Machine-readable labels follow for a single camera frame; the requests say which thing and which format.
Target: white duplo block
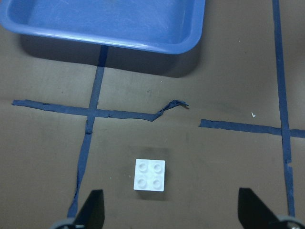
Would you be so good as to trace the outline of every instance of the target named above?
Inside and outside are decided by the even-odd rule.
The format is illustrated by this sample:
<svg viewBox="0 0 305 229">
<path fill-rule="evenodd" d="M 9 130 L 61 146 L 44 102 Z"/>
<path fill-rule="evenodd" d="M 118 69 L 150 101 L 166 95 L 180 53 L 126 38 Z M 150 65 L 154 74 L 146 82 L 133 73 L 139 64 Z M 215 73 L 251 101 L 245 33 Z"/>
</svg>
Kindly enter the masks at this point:
<svg viewBox="0 0 305 229">
<path fill-rule="evenodd" d="M 165 161 L 135 160 L 134 190 L 164 191 Z"/>
</svg>

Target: lego stud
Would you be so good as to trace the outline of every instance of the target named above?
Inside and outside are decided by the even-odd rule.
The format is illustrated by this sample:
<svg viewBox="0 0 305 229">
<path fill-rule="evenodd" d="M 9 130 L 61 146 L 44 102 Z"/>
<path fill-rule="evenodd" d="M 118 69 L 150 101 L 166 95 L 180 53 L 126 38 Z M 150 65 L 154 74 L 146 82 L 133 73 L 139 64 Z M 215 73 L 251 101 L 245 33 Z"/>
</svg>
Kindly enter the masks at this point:
<svg viewBox="0 0 305 229">
<path fill-rule="evenodd" d="M 156 173 L 161 173 L 162 172 L 162 166 L 159 165 L 159 164 L 154 165 L 153 169 Z"/>
<path fill-rule="evenodd" d="M 140 178 L 138 180 L 138 185 L 139 185 L 139 187 L 144 188 L 146 186 L 146 181 L 143 178 Z"/>
<path fill-rule="evenodd" d="M 155 179 L 152 184 L 154 188 L 160 188 L 161 186 L 161 182 L 157 179 Z"/>
<path fill-rule="evenodd" d="M 145 172 L 147 170 L 147 165 L 145 163 L 140 163 L 139 170 Z"/>
</svg>

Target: blue painter's tape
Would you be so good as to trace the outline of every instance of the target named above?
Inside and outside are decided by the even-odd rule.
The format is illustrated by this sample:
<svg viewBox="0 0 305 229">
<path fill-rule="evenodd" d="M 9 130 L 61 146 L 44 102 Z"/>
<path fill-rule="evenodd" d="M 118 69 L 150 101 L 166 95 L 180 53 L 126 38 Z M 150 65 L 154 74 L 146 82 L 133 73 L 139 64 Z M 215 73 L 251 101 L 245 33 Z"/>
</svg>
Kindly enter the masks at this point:
<svg viewBox="0 0 305 229">
<path fill-rule="evenodd" d="M 12 105 L 25 106 L 43 111 L 52 111 L 62 114 L 70 114 L 70 115 L 83 115 L 83 116 L 93 115 L 95 117 L 100 117 L 100 118 L 118 118 L 118 119 L 133 118 L 133 119 L 142 119 L 153 122 L 161 115 L 163 115 L 164 111 L 180 105 L 187 106 L 188 104 L 186 104 L 186 102 L 184 101 L 173 100 L 169 102 L 162 110 L 158 111 L 155 114 L 146 114 L 146 113 L 128 112 L 128 111 L 109 111 L 109 110 L 90 109 L 90 108 L 74 107 L 74 106 L 63 106 L 58 104 L 45 104 L 32 100 L 14 100 Z"/>
<path fill-rule="evenodd" d="M 292 130 L 290 130 L 290 136 L 305 138 L 305 130 L 292 129 Z"/>
<path fill-rule="evenodd" d="M 94 111 L 97 108 L 100 92 L 101 92 L 101 86 L 102 86 L 102 80 L 104 76 L 104 67 L 106 64 L 107 59 L 107 53 L 108 53 L 108 46 L 102 46 L 99 56 L 99 64 L 96 69 L 95 73 L 95 79 L 93 83 L 91 98 L 90 98 L 90 104 L 89 104 L 89 111 Z M 86 171 L 86 165 L 87 165 L 87 159 L 88 154 L 90 150 L 90 144 L 91 144 L 91 138 L 92 138 L 92 132 L 93 132 L 93 125 L 94 125 L 95 116 L 94 114 L 89 113 L 87 116 L 86 121 L 86 128 L 85 128 L 85 136 L 84 140 L 81 146 L 81 152 L 78 159 L 78 165 L 77 165 L 77 179 L 76 179 L 76 189 L 74 198 L 72 201 L 72 204 L 68 210 L 67 217 L 75 217 L 77 213 L 78 208 L 78 195 L 81 188 L 81 181 L 83 179 L 83 176 Z"/>
<path fill-rule="evenodd" d="M 282 124 L 284 176 L 286 183 L 289 215 L 295 216 L 293 172 L 292 172 L 292 168 L 289 166 L 289 163 L 291 163 L 290 129 L 288 122 L 288 107 L 287 107 L 287 97 L 286 97 L 284 55 L 283 55 L 279 0 L 273 0 L 272 6 L 273 6 L 273 19 L 274 19 L 274 31 L 275 31 L 274 40 L 275 40 L 276 70 L 277 70 L 277 88 L 278 88 L 278 97 L 279 97 L 279 106 L 280 106 L 280 118 Z"/>
<path fill-rule="evenodd" d="M 73 218 L 76 216 L 78 209 L 78 196 L 81 188 L 81 181 L 86 171 L 87 159 L 90 150 L 92 132 L 93 132 L 93 124 L 94 124 L 94 116 L 89 115 L 86 121 L 85 127 L 85 136 L 82 142 L 81 151 L 78 159 L 77 165 L 77 180 L 76 180 L 76 189 L 73 197 L 72 204 L 68 210 L 68 218 Z"/>
<path fill-rule="evenodd" d="M 251 124 L 244 124 L 244 123 L 231 123 L 231 122 L 211 121 L 211 120 L 202 119 L 199 126 L 206 127 L 206 128 L 214 128 L 214 129 L 281 135 L 280 128 L 275 128 L 275 127 L 265 126 L 265 125 L 251 125 Z"/>
<path fill-rule="evenodd" d="M 105 64 L 107 60 L 107 53 L 108 53 L 108 46 L 102 46 L 99 56 L 99 64 L 98 67 L 96 68 L 95 79 L 90 98 L 89 108 L 91 109 L 96 109 L 99 102 Z"/>
<path fill-rule="evenodd" d="M 87 116 L 90 113 L 90 110 L 88 108 L 63 106 L 58 104 L 46 104 L 32 100 L 14 100 L 12 105 L 25 106 L 43 111 L 52 111 L 57 113 L 70 114 L 70 115 Z"/>
</svg>

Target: blue plastic tray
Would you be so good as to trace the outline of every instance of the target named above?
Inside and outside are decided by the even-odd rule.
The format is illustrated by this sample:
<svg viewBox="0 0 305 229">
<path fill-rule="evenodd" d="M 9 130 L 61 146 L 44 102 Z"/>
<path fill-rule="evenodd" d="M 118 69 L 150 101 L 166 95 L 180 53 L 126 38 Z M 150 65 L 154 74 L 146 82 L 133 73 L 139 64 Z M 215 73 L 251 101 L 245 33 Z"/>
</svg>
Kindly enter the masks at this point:
<svg viewBox="0 0 305 229">
<path fill-rule="evenodd" d="M 205 0 L 2 0 L 0 22 L 22 34 L 178 54 L 202 33 Z"/>
</svg>

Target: brown cardboard surface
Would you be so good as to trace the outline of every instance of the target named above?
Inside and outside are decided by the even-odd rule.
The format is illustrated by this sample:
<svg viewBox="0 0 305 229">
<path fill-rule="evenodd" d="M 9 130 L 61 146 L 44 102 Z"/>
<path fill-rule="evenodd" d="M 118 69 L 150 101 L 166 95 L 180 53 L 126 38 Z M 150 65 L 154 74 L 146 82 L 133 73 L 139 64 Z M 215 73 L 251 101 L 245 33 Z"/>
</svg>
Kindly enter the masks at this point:
<svg viewBox="0 0 305 229">
<path fill-rule="evenodd" d="M 305 2 L 280 3 L 289 124 L 292 129 L 305 129 Z"/>
<path fill-rule="evenodd" d="M 289 122 L 305 129 L 304 3 L 281 1 Z M 239 187 L 287 214 L 280 136 L 199 128 L 200 119 L 280 127 L 271 1 L 207 1 L 203 37 L 164 55 L 109 48 L 100 109 L 154 122 L 96 118 L 80 206 L 105 196 L 105 229 L 242 228 Z M 74 195 L 86 117 L 15 107 L 14 99 L 88 107 L 99 46 L 0 27 L 0 229 L 48 228 Z M 292 138 L 296 215 L 305 221 L 304 140 Z M 133 190 L 135 160 L 164 159 L 163 193 Z"/>
</svg>

